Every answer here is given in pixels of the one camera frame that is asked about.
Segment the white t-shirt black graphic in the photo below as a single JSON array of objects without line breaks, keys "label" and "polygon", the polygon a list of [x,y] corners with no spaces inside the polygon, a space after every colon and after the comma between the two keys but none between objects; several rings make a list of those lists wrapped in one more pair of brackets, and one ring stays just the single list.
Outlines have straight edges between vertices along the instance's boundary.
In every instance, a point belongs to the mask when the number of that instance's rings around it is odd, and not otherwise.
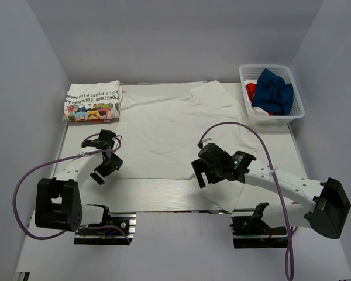
[{"label": "white t-shirt black graphic", "polygon": [[118,134],[119,208],[125,211],[232,212],[242,184],[222,181],[200,188],[191,163],[198,141],[228,153],[255,154],[257,146],[240,124],[247,122],[242,88],[218,81],[127,85],[123,89]]}]

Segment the white t-shirt red graphic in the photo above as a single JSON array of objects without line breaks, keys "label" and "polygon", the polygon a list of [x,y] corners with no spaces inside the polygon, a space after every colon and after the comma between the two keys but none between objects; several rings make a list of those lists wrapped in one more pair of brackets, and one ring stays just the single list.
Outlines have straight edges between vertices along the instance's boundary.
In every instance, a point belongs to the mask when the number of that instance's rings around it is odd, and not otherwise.
[{"label": "white t-shirt red graphic", "polygon": [[253,115],[272,116],[273,115],[272,113],[266,112],[263,109],[261,109],[260,107],[252,107],[253,97],[256,93],[256,84],[257,84],[257,80],[245,80],[244,81],[246,95],[247,95],[248,100],[249,100],[249,111]]}]

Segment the dark blue t-shirt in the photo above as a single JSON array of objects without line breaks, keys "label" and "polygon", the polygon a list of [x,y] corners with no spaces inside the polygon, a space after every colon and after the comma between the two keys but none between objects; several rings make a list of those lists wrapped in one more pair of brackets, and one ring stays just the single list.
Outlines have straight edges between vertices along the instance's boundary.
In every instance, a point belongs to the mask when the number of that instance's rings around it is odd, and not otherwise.
[{"label": "dark blue t-shirt", "polygon": [[293,108],[294,88],[291,83],[265,68],[256,83],[252,107],[276,116],[287,116]]}]

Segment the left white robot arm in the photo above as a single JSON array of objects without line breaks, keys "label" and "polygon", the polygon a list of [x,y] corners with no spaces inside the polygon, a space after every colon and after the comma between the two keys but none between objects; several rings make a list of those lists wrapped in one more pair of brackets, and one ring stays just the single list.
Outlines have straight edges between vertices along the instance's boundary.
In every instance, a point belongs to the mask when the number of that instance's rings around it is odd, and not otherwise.
[{"label": "left white robot arm", "polygon": [[40,228],[76,232],[92,227],[100,234],[112,226],[109,208],[104,205],[83,204],[80,188],[87,179],[103,185],[104,178],[118,171],[123,160],[115,154],[121,137],[110,130],[101,130],[96,139],[82,142],[80,153],[60,173],[38,182],[35,224]]}]

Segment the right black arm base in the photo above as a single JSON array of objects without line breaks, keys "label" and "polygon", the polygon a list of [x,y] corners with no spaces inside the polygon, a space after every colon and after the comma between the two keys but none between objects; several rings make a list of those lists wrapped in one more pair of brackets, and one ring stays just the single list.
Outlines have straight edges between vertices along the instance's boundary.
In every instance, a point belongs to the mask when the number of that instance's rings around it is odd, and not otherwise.
[{"label": "right black arm base", "polygon": [[230,227],[235,249],[286,248],[288,245],[285,227],[272,228],[261,219],[234,216]]}]

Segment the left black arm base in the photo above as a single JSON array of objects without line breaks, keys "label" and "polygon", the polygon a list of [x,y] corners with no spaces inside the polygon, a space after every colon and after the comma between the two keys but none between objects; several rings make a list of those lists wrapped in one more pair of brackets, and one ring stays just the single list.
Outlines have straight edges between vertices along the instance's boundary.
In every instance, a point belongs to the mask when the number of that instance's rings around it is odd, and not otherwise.
[{"label": "left black arm base", "polygon": [[130,245],[136,228],[136,214],[110,213],[98,225],[83,226],[74,236],[74,245]]}]

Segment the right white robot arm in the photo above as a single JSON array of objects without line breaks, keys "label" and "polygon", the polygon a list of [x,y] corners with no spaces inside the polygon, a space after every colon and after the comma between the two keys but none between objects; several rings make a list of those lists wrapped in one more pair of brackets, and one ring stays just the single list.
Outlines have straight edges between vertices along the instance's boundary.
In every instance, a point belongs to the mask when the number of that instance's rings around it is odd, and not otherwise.
[{"label": "right white robot arm", "polygon": [[319,235],[339,239],[351,203],[342,184],[333,178],[316,181],[271,170],[253,155],[237,151],[233,155],[214,143],[205,145],[191,163],[200,188],[223,180],[238,181],[282,195],[293,201],[282,207],[258,203],[250,215],[234,216],[234,234],[269,235],[285,226],[313,229]]}]

